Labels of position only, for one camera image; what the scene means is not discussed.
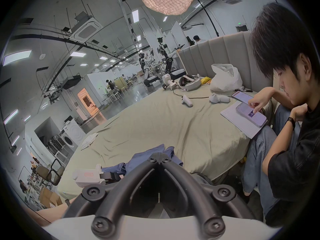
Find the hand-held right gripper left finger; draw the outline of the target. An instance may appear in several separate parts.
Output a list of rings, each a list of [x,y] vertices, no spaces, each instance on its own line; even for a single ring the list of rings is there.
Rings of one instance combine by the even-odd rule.
[[[123,215],[147,218],[159,199],[159,165],[160,153],[153,153],[116,183],[84,187],[63,218],[95,215],[91,230],[99,238],[114,236]]]

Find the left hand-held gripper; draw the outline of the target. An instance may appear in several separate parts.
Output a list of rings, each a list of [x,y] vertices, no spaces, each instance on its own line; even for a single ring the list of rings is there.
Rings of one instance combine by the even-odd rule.
[[[125,164],[111,167],[102,167],[97,164],[94,169],[76,169],[73,172],[73,180],[80,188],[91,184],[99,184],[105,181],[107,184],[120,181],[125,176]]]

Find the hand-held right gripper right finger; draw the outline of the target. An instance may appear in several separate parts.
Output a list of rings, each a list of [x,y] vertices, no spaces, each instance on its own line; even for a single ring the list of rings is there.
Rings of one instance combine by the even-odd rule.
[[[226,230],[222,216],[253,219],[244,200],[229,185],[217,185],[204,175],[190,174],[167,154],[160,154],[160,173],[166,184],[160,200],[171,218],[193,215],[204,238],[220,238]]]

